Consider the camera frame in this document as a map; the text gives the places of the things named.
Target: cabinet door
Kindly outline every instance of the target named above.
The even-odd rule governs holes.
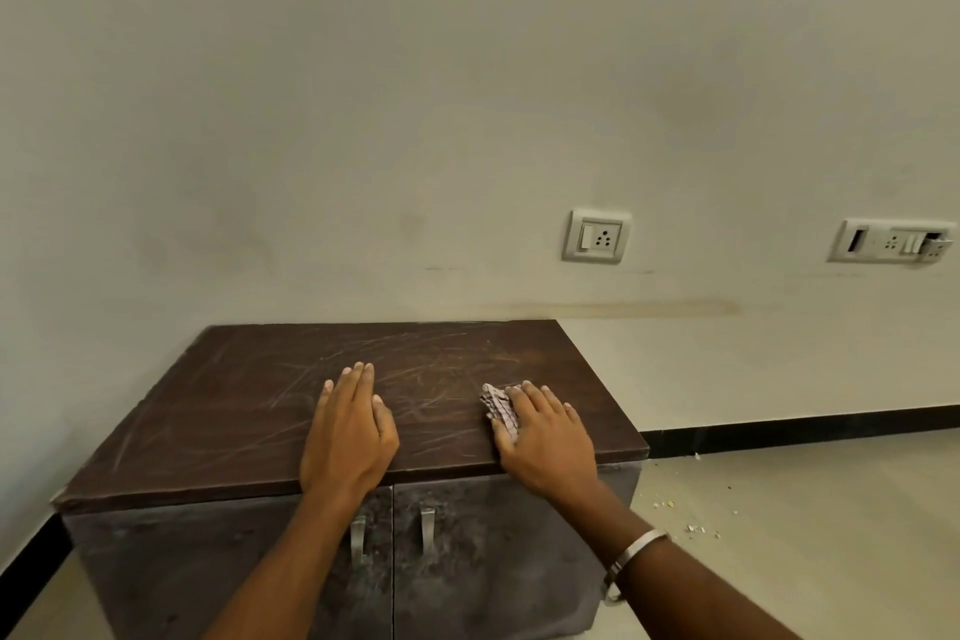
[[[620,463],[600,475],[629,504],[640,471]],[[393,490],[396,640],[535,640],[594,623],[604,569],[546,501],[510,476]]]
[[[364,518],[364,559],[343,537],[310,637],[392,637],[392,490]],[[299,496],[75,514],[64,521],[117,640],[195,640],[282,534]]]

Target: gray rag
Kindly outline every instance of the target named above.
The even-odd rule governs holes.
[[[493,421],[499,418],[510,434],[514,443],[521,436],[521,422],[514,412],[514,404],[510,402],[507,393],[492,384],[484,384],[480,395],[480,402],[486,406],[486,417]]]

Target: silver bracelet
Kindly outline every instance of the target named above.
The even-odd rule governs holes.
[[[630,563],[634,557],[636,557],[640,552],[646,549],[647,545],[657,541],[657,539],[663,537],[669,537],[666,531],[662,528],[651,528],[642,537],[638,538],[629,547],[623,549],[623,553],[620,554],[616,561],[609,565],[609,569],[606,570],[606,576],[603,578],[603,604],[607,606],[619,605],[623,602],[623,593],[621,592],[617,597],[610,596],[610,587],[617,581],[617,577],[620,575],[620,572],[623,571],[623,568]]]

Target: switch plate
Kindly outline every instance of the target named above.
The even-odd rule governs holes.
[[[957,224],[948,220],[847,218],[830,261],[860,264],[931,264],[953,243]]]
[[[629,212],[619,210],[572,210],[563,259],[619,264],[627,250],[632,221]]]

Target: dark brown wooden top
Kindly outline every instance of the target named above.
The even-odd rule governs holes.
[[[325,379],[373,362],[400,449],[383,484],[500,471],[478,396],[527,379],[569,401],[603,464],[647,445],[553,320],[206,329],[54,500],[64,513],[296,493]]]

